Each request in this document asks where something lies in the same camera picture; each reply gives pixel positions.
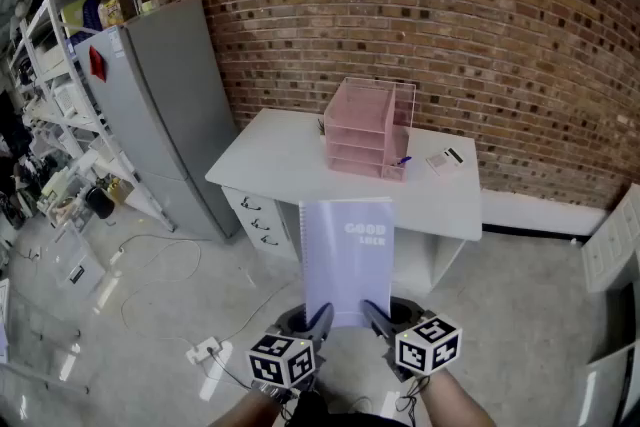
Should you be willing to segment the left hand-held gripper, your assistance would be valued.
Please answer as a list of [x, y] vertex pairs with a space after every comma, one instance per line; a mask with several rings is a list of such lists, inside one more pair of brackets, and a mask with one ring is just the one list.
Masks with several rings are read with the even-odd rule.
[[310, 319], [298, 306], [278, 317], [262, 337], [246, 351], [254, 381], [281, 389], [302, 389], [324, 364], [319, 352], [328, 338], [334, 307], [324, 304]]

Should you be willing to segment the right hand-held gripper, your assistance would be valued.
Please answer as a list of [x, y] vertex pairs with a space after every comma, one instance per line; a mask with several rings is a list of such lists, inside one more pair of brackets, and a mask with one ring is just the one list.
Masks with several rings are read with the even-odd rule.
[[444, 314], [395, 296], [390, 316], [369, 300], [361, 302], [361, 309], [375, 335], [389, 346], [384, 359], [400, 382], [428, 377], [460, 356], [463, 329]]

